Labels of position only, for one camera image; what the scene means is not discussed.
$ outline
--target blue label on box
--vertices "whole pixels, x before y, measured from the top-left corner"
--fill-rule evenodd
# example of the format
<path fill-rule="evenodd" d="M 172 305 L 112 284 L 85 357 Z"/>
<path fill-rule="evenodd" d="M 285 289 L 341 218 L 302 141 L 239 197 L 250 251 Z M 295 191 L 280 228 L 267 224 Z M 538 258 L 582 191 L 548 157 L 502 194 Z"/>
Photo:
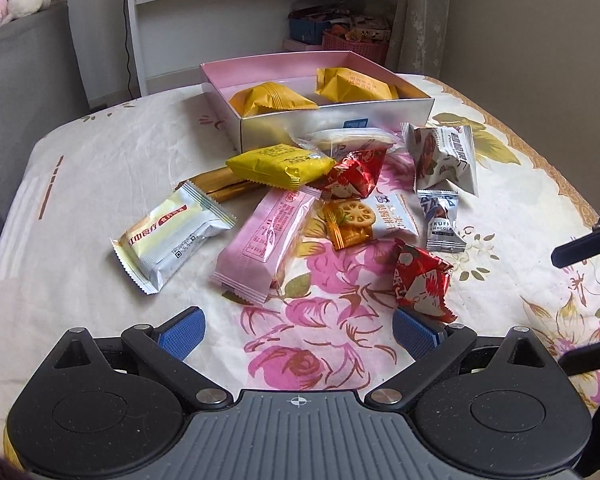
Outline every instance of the blue label on box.
<path fill-rule="evenodd" d="M 352 121 L 344 121 L 343 128 L 366 128 L 369 119 L 353 119 Z"/>

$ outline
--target crosshair symbol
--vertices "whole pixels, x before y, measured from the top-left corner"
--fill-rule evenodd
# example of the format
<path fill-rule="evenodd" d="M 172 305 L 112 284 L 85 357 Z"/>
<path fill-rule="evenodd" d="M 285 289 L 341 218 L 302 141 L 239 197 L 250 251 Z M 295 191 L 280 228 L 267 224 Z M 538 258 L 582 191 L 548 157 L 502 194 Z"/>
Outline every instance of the crosshair symbol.
<path fill-rule="evenodd" d="M 299 408 L 300 406 L 304 406 L 306 403 L 311 401 L 305 399 L 304 397 L 297 396 L 291 400 L 288 400 L 287 402 L 291 402 L 296 408 Z"/>

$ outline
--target gray sofa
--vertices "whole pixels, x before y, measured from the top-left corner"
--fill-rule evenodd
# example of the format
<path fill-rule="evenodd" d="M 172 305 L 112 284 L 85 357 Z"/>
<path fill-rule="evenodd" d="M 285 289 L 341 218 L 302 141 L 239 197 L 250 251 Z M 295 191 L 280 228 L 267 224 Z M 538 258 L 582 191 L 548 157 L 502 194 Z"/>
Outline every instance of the gray sofa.
<path fill-rule="evenodd" d="M 67 6 L 0 28 L 0 233 L 35 143 L 88 113 Z"/>

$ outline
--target red candy wrapper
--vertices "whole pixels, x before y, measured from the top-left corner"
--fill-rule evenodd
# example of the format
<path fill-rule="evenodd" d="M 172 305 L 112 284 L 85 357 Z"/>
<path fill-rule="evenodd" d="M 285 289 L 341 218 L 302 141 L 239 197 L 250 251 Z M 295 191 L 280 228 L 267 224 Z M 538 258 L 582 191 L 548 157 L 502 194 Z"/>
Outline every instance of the red candy wrapper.
<path fill-rule="evenodd" d="M 403 240 L 395 243 L 400 249 L 394 273 L 398 305 L 444 323 L 454 322 L 458 316 L 445 305 L 453 265 Z"/>
<path fill-rule="evenodd" d="M 309 186 L 329 191 L 334 198 L 366 198 L 376 188 L 385 155 L 386 149 L 350 152 Z"/>

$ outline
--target triangular cutout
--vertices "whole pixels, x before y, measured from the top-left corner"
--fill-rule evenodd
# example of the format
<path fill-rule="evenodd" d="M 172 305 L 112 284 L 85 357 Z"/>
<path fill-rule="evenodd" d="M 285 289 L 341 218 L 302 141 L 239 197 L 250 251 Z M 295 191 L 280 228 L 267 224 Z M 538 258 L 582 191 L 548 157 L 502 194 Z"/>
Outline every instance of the triangular cutout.
<path fill-rule="evenodd" d="M 80 341 L 71 341 L 62 357 L 58 359 L 54 368 L 72 368 L 74 366 L 84 366 L 91 363 L 84 346 Z"/>
<path fill-rule="evenodd" d="M 533 368 L 543 368 L 544 361 L 536 352 L 536 349 L 528 339 L 521 338 L 516 343 L 513 354 L 509 358 L 509 363 L 519 366 L 531 366 Z"/>

